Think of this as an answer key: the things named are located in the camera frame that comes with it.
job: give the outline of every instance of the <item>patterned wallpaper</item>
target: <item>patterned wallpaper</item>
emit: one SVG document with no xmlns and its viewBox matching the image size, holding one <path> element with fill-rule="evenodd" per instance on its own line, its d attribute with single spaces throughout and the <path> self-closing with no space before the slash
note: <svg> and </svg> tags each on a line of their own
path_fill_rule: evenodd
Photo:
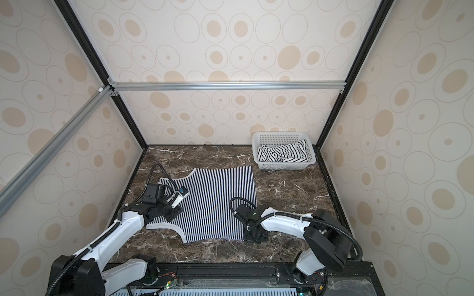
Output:
<svg viewBox="0 0 474 296">
<path fill-rule="evenodd" d="M 142 152 L 107 99 L 0 218 L 0 295 L 44 295 L 53 261 L 108 226 Z"/>
<path fill-rule="evenodd" d="M 379 0 L 72 0 L 115 81 L 345 80 Z"/>
<path fill-rule="evenodd" d="M 251 144 L 261 131 L 306 132 L 313 143 L 339 90 L 124 91 L 148 144 Z"/>
<path fill-rule="evenodd" d="M 46 0 L 0 4 L 0 190 L 102 85 Z"/>
<path fill-rule="evenodd" d="M 474 291 L 474 1 L 400 0 L 324 144 L 388 296 Z"/>
</svg>

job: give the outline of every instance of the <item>black and white striped garment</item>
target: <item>black and white striped garment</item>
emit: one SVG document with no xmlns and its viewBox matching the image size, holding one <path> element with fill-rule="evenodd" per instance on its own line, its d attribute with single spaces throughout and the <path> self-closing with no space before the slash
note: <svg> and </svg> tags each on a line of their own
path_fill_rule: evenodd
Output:
<svg viewBox="0 0 474 296">
<path fill-rule="evenodd" d="M 261 162 L 306 162 L 306 141 L 278 146 L 262 145 L 258 147 L 257 159 Z"/>
<path fill-rule="evenodd" d="M 208 238 L 240 240 L 244 239 L 244 225 L 229 209 L 229 200 L 243 197 L 257 204 L 254 176 L 251 166 L 232 169 L 193 169 L 180 179 L 173 179 L 178 187 L 185 186 L 189 196 L 180 206 L 183 211 L 170 223 L 157 217 L 146 225 L 147 229 L 175 230 L 183 242 L 196 242 Z M 171 185 L 166 178 L 161 184 Z M 235 200 L 233 207 L 242 202 Z"/>
</svg>

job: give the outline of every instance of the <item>laundry basket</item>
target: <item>laundry basket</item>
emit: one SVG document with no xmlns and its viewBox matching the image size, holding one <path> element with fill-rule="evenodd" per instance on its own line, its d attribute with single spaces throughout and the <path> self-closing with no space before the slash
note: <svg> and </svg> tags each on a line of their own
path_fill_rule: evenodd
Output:
<svg viewBox="0 0 474 296">
<path fill-rule="evenodd" d="M 258 147 L 261 145 L 276 146 L 282 144 L 291 144 L 300 140 L 306 140 L 307 162 L 261 162 L 258 161 Z M 261 170 L 303 170 L 310 164 L 316 162 L 311 140 L 306 133 L 298 132 L 257 132 L 252 139 L 252 150 L 254 161 Z"/>
</svg>

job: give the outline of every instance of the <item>black metal rail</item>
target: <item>black metal rail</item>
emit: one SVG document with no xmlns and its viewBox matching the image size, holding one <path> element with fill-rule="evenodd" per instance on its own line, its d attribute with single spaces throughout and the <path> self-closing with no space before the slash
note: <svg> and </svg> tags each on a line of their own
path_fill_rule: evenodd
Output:
<svg viewBox="0 0 474 296">
<path fill-rule="evenodd" d="M 365 38 L 362 41 L 362 45 L 359 49 L 359 52 L 357 53 L 357 56 L 355 56 L 356 58 L 354 59 L 354 63 L 352 64 L 352 67 L 349 70 L 349 74 L 346 78 L 346 86 L 344 87 L 344 91 L 337 97 L 334 107 L 332 108 L 331 113 L 329 114 L 328 120 L 326 121 L 323 127 L 321 135 L 319 136 L 319 139 L 316 142 L 317 149 L 321 149 L 321 147 L 323 146 L 324 141 L 326 140 L 326 137 L 328 136 L 331 127 L 334 124 L 334 121 L 336 120 L 336 117 L 339 114 L 339 111 L 342 105 L 344 104 L 344 101 L 346 100 L 347 95 L 351 91 L 352 85 L 354 84 L 357 75 L 360 72 L 360 69 L 364 64 L 364 61 L 367 55 L 369 54 L 369 51 L 372 45 L 374 44 L 375 39 L 377 38 L 377 34 L 379 33 L 380 28 L 382 27 L 383 22 L 385 21 L 385 17 L 387 16 L 388 12 L 390 11 L 390 8 L 392 7 L 393 1 L 394 0 L 382 0 L 382 2 L 380 3 L 379 8 L 375 13 L 374 19 L 372 20 L 372 23 L 370 24 L 370 27 L 367 31 L 367 34 L 365 35 Z"/>
<path fill-rule="evenodd" d="M 77 39 L 77 42 L 79 42 L 79 45 L 81 46 L 82 50 L 86 54 L 87 58 L 91 62 L 92 66 L 94 67 L 94 70 L 98 74 L 100 80 L 104 85 L 110 85 L 109 81 L 107 78 L 109 78 L 109 74 L 107 73 L 107 70 L 105 70 L 104 65 L 100 61 L 99 56 L 97 55 L 97 52 L 95 51 L 94 47 L 92 46 L 91 41 L 87 37 L 86 32 L 84 31 L 83 27 L 81 26 L 81 23 L 79 22 L 79 19 L 76 17 L 74 14 L 73 9 L 69 5 L 69 2 L 66 0 L 55 0 L 56 5 L 59 8 L 59 11 L 63 15 L 66 23 L 69 25 L 69 28 L 71 29 L 72 33 Z M 140 133 L 140 130 L 138 129 L 137 125 L 135 124 L 135 121 L 133 120 L 132 116 L 130 115 L 130 112 L 128 111 L 127 107 L 123 103 L 122 98 L 120 95 L 112 97 L 115 105 L 117 106 L 118 110 L 120 111 L 121 115 L 125 119 L 126 123 L 128 124 L 128 127 L 132 131 L 133 135 L 137 139 L 138 143 L 142 147 L 142 149 L 145 149 L 147 147 L 147 144 L 145 142 L 145 139 L 143 138 L 142 134 Z"/>
</svg>

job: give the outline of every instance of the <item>marble tabletop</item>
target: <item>marble tabletop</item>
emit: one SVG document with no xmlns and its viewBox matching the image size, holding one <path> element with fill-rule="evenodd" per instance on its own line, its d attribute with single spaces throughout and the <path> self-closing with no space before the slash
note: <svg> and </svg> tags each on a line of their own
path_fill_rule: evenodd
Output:
<svg viewBox="0 0 474 296">
<path fill-rule="evenodd" d="M 304 170 L 260 170 L 254 162 L 250 146 L 151 146 L 148 148 L 125 202 L 142 192 L 148 172 L 160 162 L 173 178 L 187 176 L 193 168 L 225 169 L 251 165 L 259 204 L 293 213 L 312 213 L 318 208 L 336 216 L 316 164 Z M 151 182 L 164 177 L 156 170 Z M 248 243 L 207 239 L 183 243 L 168 229 L 141 231 L 132 236 L 110 262 L 125 262 L 135 255 L 155 256 L 158 262 L 286 262 L 293 261 L 299 251 L 308 249 L 299 238 L 270 232 L 269 241 Z"/>
</svg>

